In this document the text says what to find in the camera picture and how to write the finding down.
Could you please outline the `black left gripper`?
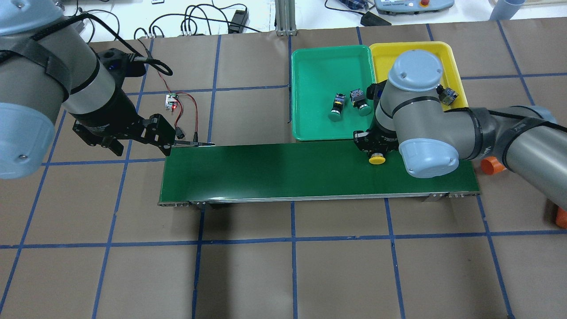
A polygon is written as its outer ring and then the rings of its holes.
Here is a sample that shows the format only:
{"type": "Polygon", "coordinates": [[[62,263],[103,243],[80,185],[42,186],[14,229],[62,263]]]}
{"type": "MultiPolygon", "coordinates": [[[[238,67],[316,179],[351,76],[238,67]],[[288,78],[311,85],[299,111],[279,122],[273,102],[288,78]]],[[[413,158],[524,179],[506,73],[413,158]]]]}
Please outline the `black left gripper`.
{"type": "Polygon", "coordinates": [[[168,157],[176,139],[174,127],[163,115],[154,114],[144,119],[130,100],[109,100],[95,111],[72,116],[75,118],[73,131],[87,145],[102,144],[117,157],[124,152],[119,140],[153,145],[168,157]]]}

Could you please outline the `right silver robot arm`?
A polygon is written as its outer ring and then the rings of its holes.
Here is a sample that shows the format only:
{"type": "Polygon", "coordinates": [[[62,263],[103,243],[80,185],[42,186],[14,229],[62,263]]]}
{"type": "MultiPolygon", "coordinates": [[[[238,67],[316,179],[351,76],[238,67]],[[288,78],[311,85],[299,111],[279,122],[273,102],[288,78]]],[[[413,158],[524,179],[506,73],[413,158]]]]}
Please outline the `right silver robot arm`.
{"type": "Polygon", "coordinates": [[[374,118],[369,129],[353,132],[357,148],[379,163],[397,150],[406,172],[421,179],[449,174],[460,160],[495,157],[566,208],[566,128],[537,105],[444,111],[438,90],[442,73],[441,60],[431,52],[401,53],[388,79],[367,90],[374,118]]]}

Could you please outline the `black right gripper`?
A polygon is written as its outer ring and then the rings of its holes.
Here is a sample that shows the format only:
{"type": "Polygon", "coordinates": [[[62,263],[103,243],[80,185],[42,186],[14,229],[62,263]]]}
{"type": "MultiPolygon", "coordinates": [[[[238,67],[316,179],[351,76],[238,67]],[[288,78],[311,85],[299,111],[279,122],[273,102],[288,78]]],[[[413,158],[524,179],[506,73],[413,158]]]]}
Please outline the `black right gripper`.
{"type": "Polygon", "coordinates": [[[353,131],[353,142],[361,152],[365,152],[369,156],[373,154],[385,156],[391,151],[399,150],[396,132],[386,129],[380,124],[373,124],[366,131],[353,131]]]}

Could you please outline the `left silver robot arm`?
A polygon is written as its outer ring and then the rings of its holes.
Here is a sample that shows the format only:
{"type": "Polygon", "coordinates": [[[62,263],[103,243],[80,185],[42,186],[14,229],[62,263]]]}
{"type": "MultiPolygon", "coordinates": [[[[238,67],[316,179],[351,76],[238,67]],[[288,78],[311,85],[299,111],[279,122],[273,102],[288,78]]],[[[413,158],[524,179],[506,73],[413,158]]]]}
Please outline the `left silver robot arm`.
{"type": "Polygon", "coordinates": [[[83,19],[97,21],[89,13],[65,17],[51,0],[1,2],[2,179],[24,178],[41,166],[61,108],[87,145],[121,156],[121,141],[135,140],[170,155],[175,129],[162,115],[140,117],[122,83],[144,75],[146,65],[165,75],[172,70],[130,44],[130,53],[94,52],[75,28],[83,19]]]}

